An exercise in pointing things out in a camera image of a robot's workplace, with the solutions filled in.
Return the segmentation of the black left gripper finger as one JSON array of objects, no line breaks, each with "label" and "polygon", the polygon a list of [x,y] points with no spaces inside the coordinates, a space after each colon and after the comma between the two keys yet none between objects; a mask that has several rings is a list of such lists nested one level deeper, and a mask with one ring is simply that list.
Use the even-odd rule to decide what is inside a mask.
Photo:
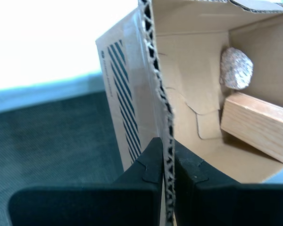
[{"label": "black left gripper finger", "polygon": [[157,226],[160,223],[163,144],[153,138],[111,184],[35,186],[14,193],[14,226]]},{"label": "black left gripper finger", "polygon": [[283,226],[283,184],[243,184],[175,143],[179,226]]}]

